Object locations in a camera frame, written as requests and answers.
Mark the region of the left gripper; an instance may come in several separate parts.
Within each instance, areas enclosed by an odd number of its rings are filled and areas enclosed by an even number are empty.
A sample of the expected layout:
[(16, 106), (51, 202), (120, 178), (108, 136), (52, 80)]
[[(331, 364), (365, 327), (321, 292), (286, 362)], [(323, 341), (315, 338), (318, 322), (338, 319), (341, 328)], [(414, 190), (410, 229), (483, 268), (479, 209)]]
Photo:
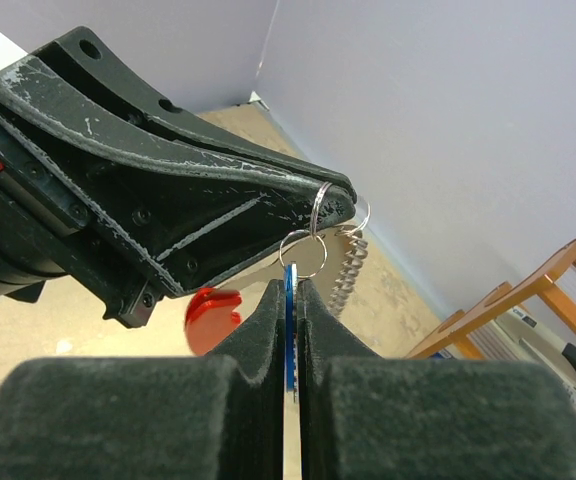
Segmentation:
[(0, 127), (0, 297), (35, 303), (46, 282), (65, 276), (126, 328), (145, 326), (158, 302), (93, 213)]

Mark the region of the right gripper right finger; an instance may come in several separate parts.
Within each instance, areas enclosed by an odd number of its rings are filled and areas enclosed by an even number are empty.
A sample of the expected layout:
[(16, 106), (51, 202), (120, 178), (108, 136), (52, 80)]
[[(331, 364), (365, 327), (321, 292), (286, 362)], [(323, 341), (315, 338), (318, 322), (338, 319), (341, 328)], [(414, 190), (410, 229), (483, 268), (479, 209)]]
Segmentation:
[(306, 479), (576, 479), (576, 413), (522, 362), (379, 356), (297, 290)]

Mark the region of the blue key tag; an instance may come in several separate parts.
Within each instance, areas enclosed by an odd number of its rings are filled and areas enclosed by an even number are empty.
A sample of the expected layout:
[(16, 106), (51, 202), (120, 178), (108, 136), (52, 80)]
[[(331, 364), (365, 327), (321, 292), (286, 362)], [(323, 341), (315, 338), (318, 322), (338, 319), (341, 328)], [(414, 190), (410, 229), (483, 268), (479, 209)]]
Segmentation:
[(297, 265), (290, 263), (284, 271), (285, 286), (285, 387), (297, 402)]

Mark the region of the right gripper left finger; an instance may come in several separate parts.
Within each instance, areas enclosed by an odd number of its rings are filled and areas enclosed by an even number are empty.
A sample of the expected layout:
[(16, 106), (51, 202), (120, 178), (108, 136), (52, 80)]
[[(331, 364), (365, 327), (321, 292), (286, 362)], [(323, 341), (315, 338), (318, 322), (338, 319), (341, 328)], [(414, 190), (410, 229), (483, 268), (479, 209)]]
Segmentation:
[(0, 386), (0, 479), (278, 479), (285, 287), (201, 357), (39, 358)]

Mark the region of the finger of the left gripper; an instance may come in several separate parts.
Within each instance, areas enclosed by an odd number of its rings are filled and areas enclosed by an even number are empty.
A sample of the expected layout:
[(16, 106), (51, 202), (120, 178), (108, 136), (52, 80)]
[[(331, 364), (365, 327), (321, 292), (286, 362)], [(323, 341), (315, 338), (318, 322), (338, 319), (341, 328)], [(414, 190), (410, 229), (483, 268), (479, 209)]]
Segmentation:
[(0, 127), (96, 217), (158, 298), (215, 284), (305, 227), (350, 219), (330, 181), (169, 141), (105, 110), (30, 55), (0, 71)]
[(175, 106), (85, 26), (35, 49), (32, 55), (97, 105), (159, 138), (330, 181), (343, 188), (351, 186), (342, 173), (257, 145)]

